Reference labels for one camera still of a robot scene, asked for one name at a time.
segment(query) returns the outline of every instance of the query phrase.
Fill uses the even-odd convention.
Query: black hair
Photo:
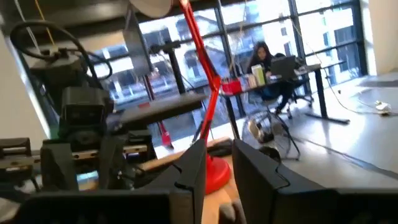
[[[263,48],[266,51],[266,59],[265,60],[259,59],[258,50],[260,48]],[[268,67],[271,66],[271,60],[272,60],[272,55],[269,52],[268,45],[264,41],[257,42],[254,46],[253,54],[252,54],[249,64],[248,64],[248,68],[247,68],[248,73],[251,72],[252,66],[258,65],[261,63],[265,67],[265,69],[268,69]]]

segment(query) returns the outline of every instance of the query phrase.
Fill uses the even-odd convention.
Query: black device
[[[297,78],[294,73],[296,67],[296,56],[274,58],[271,61],[271,73],[280,75],[284,80]]]
[[[206,149],[197,141],[147,186],[130,190],[33,195],[12,223],[201,223]]]
[[[238,139],[233,167],[248,224],[398,222],[396,189],[328,189]]]

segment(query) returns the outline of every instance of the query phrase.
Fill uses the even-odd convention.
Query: table surface
[[[329,68],[329,67],[332,67],[332,66],[335,66],[335,65],[339,65],[339,64],[344,63],[344,62],[345,61],[340,60],[340,61],[331,62],[331,63],[309,65],[306,70],[296,70],[295,73],[296,73],[297,77],[300,77],[300,76],[306,75],[306,74],[308,74],[310,72],[314,72],[317,69]],[[225,93],[225,92],[221,91],[220,92],[220,96],[224,96],[224,97],[236,96],[236,95],[240,95],[240,94],[247,93],[247,92],[250,92],[250,91],[260,90],[260,89],[263,89],[263,88],[265,88],[267,86],[271,86],[271,85],[274,85],[276,83],[279,83],[281,81],[284,81],[284,80],[281,79],[281,78],[271,79],[271,80],[268,80],[267,83],[264,84],[264,85],[255,86],[255,87],[247,87],[247,88],[242,89],[242,91],[237,92],[237,93]]]

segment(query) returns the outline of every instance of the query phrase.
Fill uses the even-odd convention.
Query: lamp base
[[[224,159],[209,157],[206,168],[206,194],[213,193],[224,187],[231,178],[231,169]]]

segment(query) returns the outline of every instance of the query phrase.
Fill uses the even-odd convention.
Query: desk leg
[[[234,109],[232,107],[230,97],[225,97],[225,105],[226,105],[226,110],[228,112],[229,122],[231,123],[232,132],[234,133],[234,137],[235,139],[240,139],[238,125],[236,125]]]
[[[325,101],[325,93],[323,92],[323,82],[322,82],[322,73],[321,69],[315,70],[315,81],[317,82],[317,90],[318,90],[318,98],[319,105],[321,109],[321,115],[314,113],[306,113],[307,116],[311,116],[313,118],[320,118],[331,122],[336,122],[340,124],[348,124],[348,119],[338,119],[338,118],[330,118],[328,116],[328,112],[326,109],[326,101]]]

